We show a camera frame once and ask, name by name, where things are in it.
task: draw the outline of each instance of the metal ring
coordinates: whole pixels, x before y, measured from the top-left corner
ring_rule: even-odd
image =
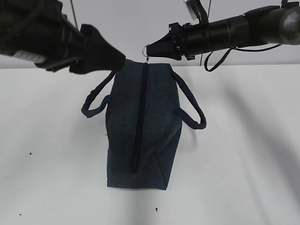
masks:
[[[148,57],[148,55],[146,55],[146,54],[144,53],[144,51],[145,51],[145,49],[147,48],[147,46],[148,46],[148,45],[145,45],[145,47],[142,48],[142,55],[145,56],[146,58]]]

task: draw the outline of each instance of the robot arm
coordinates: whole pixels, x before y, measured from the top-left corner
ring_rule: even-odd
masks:
[[[283,0],[282,6],[267,6],[243,15],[209,23],[199,0],[185,0],[199,24],[169,25],[169,33],[147,46],[147,55],[181,60],[185,56],[222,49],[265,44],[300,45],[299,2]]]
[[[87,24],[78,31],[58,0],[0,0],[0,54],[30,60],[39,68],[86,74],[121,70],[125,55]]]

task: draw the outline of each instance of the zipper pull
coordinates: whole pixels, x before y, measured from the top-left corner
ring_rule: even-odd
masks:
[[[146,57],[146,62],[145,63],[148,63],[149,62],[149,56],[146,55],[145,52],[144,52],[146,48],[147,48],[147,45],[142,49],[142,54],[143,54],[143,56]]]

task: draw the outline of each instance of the bag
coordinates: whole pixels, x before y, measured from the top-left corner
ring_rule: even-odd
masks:
[[[115,76],[112,92],[100,107],[91,103]],[[201,123],[180,108],[177,84],[197,110]],[[126,60],[87,97],[82,113],[93,117],[107,105],[109,141],[107,186],[166,190],[178,146],[182,121],[192,129],[206,127],[205,116],[185,82],[169,64]]]

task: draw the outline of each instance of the black cable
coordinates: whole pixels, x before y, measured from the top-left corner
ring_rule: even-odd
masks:
[[[208,14],[207,14],[208,18],[210,17],[210,7],[211,7],[211,0],[210,0],[210,6],[208,7]]]
[[[275,45],[275,46],[272,46],[272,47],[270,47],[270,48],[263,48],[263,49],[258,49],[258,50],[248,50],[248,49],[240,49],[240,48],[230,48],[230,49],[223,55],[223,57],[220,59],[220,61],[219,61],[213,68],[208,69],[207,64],[208,64],[209,58],[210,58],[211,55],[213,54],[213,52],[212,52],[212,53],[210,53],[210,54],[208,55],[208,57],[206,57],[205,62],[204,62],[204,68],[205,68],[205,70],[206,70],[207,72],[212,72],[212,71],[214,71],[215,69],[217,69],[217,68],[225,61],[225,59],[227,58],[227,56],[229,55],[229,53],[231,52],[231,50],[236,50],[236,51],[240,51],[240,52],[249,52],[249,53],[259,53],[259,52],[264,52],[264,51],[268,51],[268,50],[277,48],[277,47],[279,47],[279,46],[281,46],[281,45]]]
[[[74,21],[75,21],[75,26],[76,26],[76,28],[78,30],[78,23],[77,23],[77,19],[76,19],[76,14],[75,14],[73,0],[70,0],[70,3],[71,3],[71,8],[72,8],[72,12],[73,12]]]
[[[210,0],[210,5],[208,7],[208,14],[207,14],[208,19],[210,17],[210,7],[211,7],[211,0]],[[203,53],[201,54],[200,66],[202,66],[202,59],[203,59]]]
[[[259,53],[259,52],[264,52],[264,51],[267,51],[267,50],[277,48],[279,46],[281,46],[281,45],[275,45],[275,46],[272,46],[270,48],[263,48],[263,49],[258,49],[258,50],[248,50],[248,49],[240,49],[240,48],[235,48],[234,50],[240,51],[240,52]]]

